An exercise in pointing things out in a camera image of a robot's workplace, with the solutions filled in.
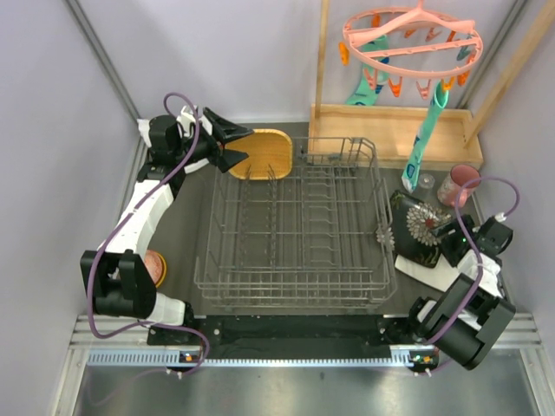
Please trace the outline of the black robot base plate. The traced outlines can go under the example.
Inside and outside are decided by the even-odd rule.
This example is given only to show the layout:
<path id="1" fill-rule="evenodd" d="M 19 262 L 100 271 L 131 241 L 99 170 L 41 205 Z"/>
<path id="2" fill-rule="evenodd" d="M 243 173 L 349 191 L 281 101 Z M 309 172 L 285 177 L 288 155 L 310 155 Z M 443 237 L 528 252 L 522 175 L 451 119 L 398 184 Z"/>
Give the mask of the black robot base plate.
<path id="1" fill-rule="evenodd" d="M 404 317 L 382 315 L 209 315 L 193 321 L 214 360 L 389 358 L 391 345 L 412 342 L 407 326 Z"/>

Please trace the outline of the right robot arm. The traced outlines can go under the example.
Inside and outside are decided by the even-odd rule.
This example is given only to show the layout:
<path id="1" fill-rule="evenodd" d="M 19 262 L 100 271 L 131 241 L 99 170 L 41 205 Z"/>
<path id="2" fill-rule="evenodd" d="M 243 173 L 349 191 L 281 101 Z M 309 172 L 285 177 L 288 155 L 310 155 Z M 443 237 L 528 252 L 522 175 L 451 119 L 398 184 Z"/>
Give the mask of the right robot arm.
<path id="1" fill-rule="evenodd" d="M 436 346 L 467 370 L 483 361 L 516 313 L 498 279 L 499 254 L 512 242 L 513 230 L 490 217 L 470 236 L 457 229 L 441 240 L 456 278 L 437 301 L 417 298 L 404 322 L 411 341 Z"/>

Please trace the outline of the black floral square plate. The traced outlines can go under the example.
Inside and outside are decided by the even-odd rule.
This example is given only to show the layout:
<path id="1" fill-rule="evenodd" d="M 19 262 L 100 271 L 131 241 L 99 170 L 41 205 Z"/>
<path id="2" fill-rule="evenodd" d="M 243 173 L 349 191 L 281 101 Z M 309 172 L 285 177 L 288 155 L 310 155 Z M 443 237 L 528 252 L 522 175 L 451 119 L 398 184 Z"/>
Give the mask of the black floral square plate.
<path id="1" fill-rule="evenodd" d="M 440 238 L 433 230 L 453 219 L 447 211 L 397 190 L 389 199 L 387 220 L 391 224 L 378 227 L 375 237 L 398 256 L 433 269 L 441 255 Z"/>

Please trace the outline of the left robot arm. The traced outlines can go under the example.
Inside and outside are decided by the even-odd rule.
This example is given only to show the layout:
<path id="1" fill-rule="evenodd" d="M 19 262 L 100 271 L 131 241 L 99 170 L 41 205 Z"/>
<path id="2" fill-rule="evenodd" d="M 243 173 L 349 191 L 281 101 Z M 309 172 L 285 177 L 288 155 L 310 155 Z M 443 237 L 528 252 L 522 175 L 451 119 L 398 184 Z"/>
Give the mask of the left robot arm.
<path id="1" fill-rule="evenodd" d="M 161 294 L 147 270 L 147 249 L 164 213 L 173 204 L 189 165 L 216 166 L 221 172 L 248 158 L 229 144 L 252 135 L 252 129 L 220 117 L 210 108 L 183 108 L 137 121 L 147 145 L 132 197 L 115 229 L 97 250 L 82 254 L 80 267 L 88 299 L 88 316 L 134 318 L 166 325 L 166 332 L 184 344 L 196 335 L 184 302 Z"/>

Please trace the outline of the yellow woven-pattern plate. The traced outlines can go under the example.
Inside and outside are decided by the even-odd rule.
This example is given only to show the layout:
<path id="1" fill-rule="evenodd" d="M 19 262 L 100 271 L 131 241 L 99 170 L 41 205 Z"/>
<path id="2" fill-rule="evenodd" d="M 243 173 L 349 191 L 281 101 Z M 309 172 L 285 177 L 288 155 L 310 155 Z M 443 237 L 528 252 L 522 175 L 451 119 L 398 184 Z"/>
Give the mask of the yellow woven-pattern plate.
<path id="1" fill-rule="evenodd" d="M 228 171 L 236 179 L 283 179 L 293 167 L 292 139 L 277 129 L 255 129 L 253 134 L 233 141 L 227 148 L 249 155 Z"/>

